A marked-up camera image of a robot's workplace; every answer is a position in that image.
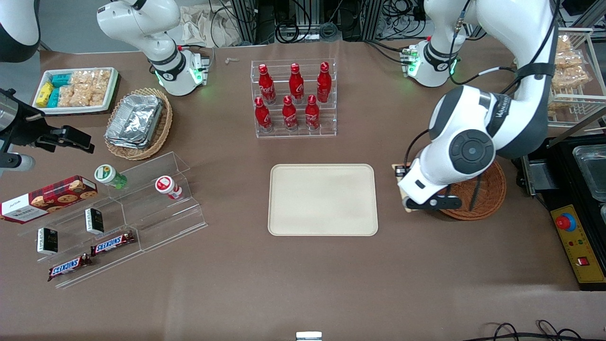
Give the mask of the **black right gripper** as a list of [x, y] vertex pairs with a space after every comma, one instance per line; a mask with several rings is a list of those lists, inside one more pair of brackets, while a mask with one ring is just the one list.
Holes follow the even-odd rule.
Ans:
[[[14, 97], [13, 89], [2, 89], [0, 92], [2, 153], [8, 153], [12, 144], [29, 145], [49, 153], [54, 153], [57, 147], [73, 148], [89, 154], [95, 151], [89, 134], [68, 125], [50, 128], [40, 111]], [[47, 133], [55, 139], [43, 137]]]

